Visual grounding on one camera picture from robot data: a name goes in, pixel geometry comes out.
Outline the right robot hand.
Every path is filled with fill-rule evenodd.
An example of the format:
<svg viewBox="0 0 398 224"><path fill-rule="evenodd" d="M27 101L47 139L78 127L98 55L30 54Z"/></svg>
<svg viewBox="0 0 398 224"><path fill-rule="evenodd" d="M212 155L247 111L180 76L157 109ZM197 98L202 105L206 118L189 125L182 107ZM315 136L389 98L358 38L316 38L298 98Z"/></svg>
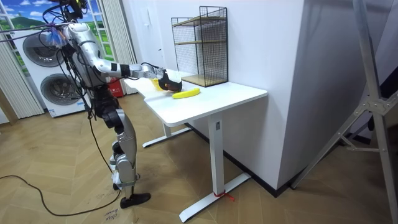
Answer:
<svg viewBox="0 0 398 224"><path fill-rule="evenodd" d="M175 70L163 69L162 77L158 79L158 84L160 88L165 91L182 90L181 75Z"/></svg>

